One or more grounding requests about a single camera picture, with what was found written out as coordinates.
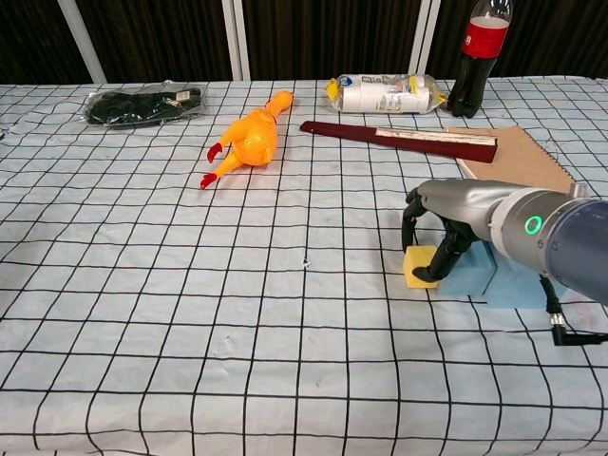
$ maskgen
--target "brown cardboard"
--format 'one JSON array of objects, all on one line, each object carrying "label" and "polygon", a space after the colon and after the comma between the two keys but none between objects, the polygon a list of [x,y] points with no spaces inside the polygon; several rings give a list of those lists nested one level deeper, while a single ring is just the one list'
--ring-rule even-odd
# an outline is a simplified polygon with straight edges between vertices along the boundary
[{"label": "brown cardboard", "polygon": [[458,160],[470,177],[484,181],[506,181],[548,188],[567,193],[574,182],[548,152],[541,148],[521,127],[457,128],[454,133],[491,135],[498,138],[498,150],[492,163]]}]

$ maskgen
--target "yellow sponge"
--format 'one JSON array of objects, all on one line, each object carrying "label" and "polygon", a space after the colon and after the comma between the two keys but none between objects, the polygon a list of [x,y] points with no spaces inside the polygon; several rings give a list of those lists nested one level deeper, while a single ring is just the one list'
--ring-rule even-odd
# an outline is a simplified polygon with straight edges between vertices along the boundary
[{"label": "yellow sponge", "polygon": [[435,252],[437,252],[437,247],[434,245],[410,245],[408,247],[403,260],[403,274],[406,276],[409,288],[437,288],[439,286],[439,281],[428,283],[412,273],[414,268],[427,267]]}]

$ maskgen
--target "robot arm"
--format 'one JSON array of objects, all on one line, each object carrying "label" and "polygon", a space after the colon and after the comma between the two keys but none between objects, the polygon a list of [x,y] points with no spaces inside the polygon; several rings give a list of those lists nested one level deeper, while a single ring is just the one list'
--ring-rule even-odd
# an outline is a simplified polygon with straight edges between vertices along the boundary
[{"label": "robot arm", "polygon": [[[431,263],[414,269],[418,278],[441,280],[472,242],[485,240],[541,275],[547,311],[561,333],[565,332],[561,306],[548,277],[608,306],[608,201],[586,198],[578,186],[563,194],[493,180],[429,180],[412,190],[407,202],[404,252],[413,243],[416,219],[425,212],[437,215],[446,227]],[[575,344],[573,337],[584,338],[567,335],[572,337],[561,337],[559,345]]]}]

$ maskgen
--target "table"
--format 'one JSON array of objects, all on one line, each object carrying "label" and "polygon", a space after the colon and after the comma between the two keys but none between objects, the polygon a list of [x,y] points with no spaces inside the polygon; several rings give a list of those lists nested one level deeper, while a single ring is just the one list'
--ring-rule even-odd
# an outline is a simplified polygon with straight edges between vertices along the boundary
[{"label": "table", "polygon": [[[405,286],[405,195],[455,161],[298,130],[519,124],[606,198],[608,81],[491,80],[471,120],[338,114],[324,85],[211,83],[204,116],[136,130],[82,122],[96,85],[0,87],[0,454],[608,450],[605,347]],[[208,147],[283,88],[275,160],[200,191]]]}]

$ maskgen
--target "plastic bag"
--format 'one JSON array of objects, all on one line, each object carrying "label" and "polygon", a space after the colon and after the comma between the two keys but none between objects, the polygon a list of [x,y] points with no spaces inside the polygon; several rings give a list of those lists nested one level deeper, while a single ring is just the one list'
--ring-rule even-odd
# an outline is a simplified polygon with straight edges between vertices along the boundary
[{"label": "plastic bag", "polygon": [[435,80],[422,74],[343,74],[326,90],[343,112],[425,114],[446,101]]},{"label": "plastic bag", "polygon": [[205,95],[206,85],[172,81],[91,93],[85,119],[107,127],[165,124],[202,114]]}]

